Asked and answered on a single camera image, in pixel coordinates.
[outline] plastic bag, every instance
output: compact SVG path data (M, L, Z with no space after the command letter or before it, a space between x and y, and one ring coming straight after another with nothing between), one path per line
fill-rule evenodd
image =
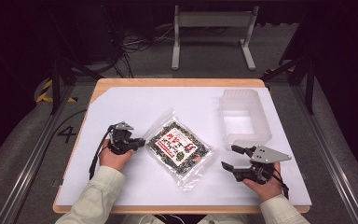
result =
M167 168L182 190L194 188L216 154L172 109L154 122L145 141L153 157Z

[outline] translucent plastic bin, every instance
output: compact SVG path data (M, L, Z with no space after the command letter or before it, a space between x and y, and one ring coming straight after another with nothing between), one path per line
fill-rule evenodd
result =
M219 104L226 131L227 149L231 150L231 145L264 145L271 139L269 123L257 91L225 90Z

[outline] sleeve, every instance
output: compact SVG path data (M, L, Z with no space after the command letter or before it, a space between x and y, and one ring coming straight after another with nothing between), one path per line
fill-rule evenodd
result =
M282 194L261 203L260 208L267 224L309 223Z
M125 176L121 172L100 166L71 210L56 224L105 223L124 182Z

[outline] person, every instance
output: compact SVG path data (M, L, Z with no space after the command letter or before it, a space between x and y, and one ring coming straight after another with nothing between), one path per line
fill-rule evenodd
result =
M121 173L125 163L131 158L133 150L123 155L116 155L110 150L103 150L100 154L100 167L95 176L82 191L79 199L73 204L71 210L60 217L56 224L69 223L105 223L108 219L114 201L125 182ZM281 171L278 162L274 163L276 173ZM309 223L282 195L282 186L278 180L271 178L264 185L252 180L244 179L243 183L252 189L260 198L261 212L266 223L302 224ZM155 216L126 216L123 220L129 224L163 224ZM241 215L208 215L199 224L246 224L246 216Z

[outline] hand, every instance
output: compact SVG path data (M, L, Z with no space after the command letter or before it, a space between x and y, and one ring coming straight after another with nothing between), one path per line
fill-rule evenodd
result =
M274 168L279 173L281 172L281 165L278 162L274 163ZM268 199L282 194L282 185L274 177L272 177L269 182L264 185L259 185L250 179L244 179L242 182L258 195L262 203Z
M100 165L109 166L121 172L124 168L124 164L134 153L134 150L131 149L123 155L116 155L107 148L108 144L109 139L104 140L103 151L100 154Z

